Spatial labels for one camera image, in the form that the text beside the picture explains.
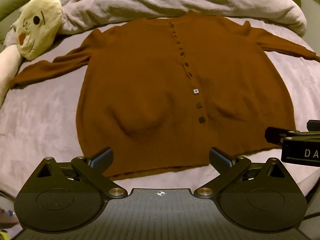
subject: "bed sheet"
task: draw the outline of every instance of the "bed sheet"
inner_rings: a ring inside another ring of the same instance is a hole
[[[230,18],[253,27],[264,28],[311,49],[297,34],[285,27],[257,19]],[[99,28],[104,31],[114,24]],[[78,47],[90,31],[65,38],[52,49],[27,65],[40,60],[52,61]],[[320,119],[320,63],[303,58],[266,52],[282,76],[292,97],[298,130],[305,131],[309,119]],[[36,166],[46,156],[57,162],[69,162],[82,155],[76,134],[76,109],[86,67],[67,75],[30,85],[23,90],[10,90],[0,109],[0,189],[16,196]],[[280,149],[249,156],[253,162],[265,162],[269,157],[281,156]],[[320,176],[318,167],[285,163],[285,166],[306,195]],[[128,192],[132,188],[190,188],[218,176],[211,166],[179,172],[166,172],[141,178],[115,181]]]

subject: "brown cardigan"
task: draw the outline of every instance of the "brown cardigan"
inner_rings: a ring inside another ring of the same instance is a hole
[[[83,154],[111,147],[104,175],[154,170],[146,175],[208,165],[213,146],[231,155],[274,148],[268,126],[295,130],[290,95],[264,51],[320,62],[249,22],[191,12],[96,29],[65,56],[26,67],[11,87],[88,65],[76,116]]]

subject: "sleeve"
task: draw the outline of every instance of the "sleeve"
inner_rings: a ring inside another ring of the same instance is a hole
[[[304,46],[273,35],[264,29],[251,27],[248,21],[246,21],[244,25],[235,23],[225,17],[220,17],[220,21],[228,30],[255,42],[264,51],[276,51],[282,54],[320,62],[320,57],[317,56],[315,52],[306,49]]]
[[[79,48],[73,49],[68,54],[55,58],[53,62],[42,60],[27,66],[12,79],[10,88],[25,87],[56,78],[87,65],[92,50],[99,42],[101,42],[101,32],[96,29],[85,38]]]

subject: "yellow object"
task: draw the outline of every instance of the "yellow object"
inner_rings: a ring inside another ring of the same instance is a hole
[[[10,240],[9,234],[3,231],[0,231],[0,240]]]
[[[30,0],[17,20],[16,40],[21,56],[33,60],[49,49],[62,23],[60,0]]]

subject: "plush toy eye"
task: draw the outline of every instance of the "plush toy eye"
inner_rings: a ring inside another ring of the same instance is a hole
[[[39,18],[38,16],[34,16],[34,17],[33,17],[33,23],[34,23],[35,25],[38,25],[38,24],[40,23],[40,18]]]

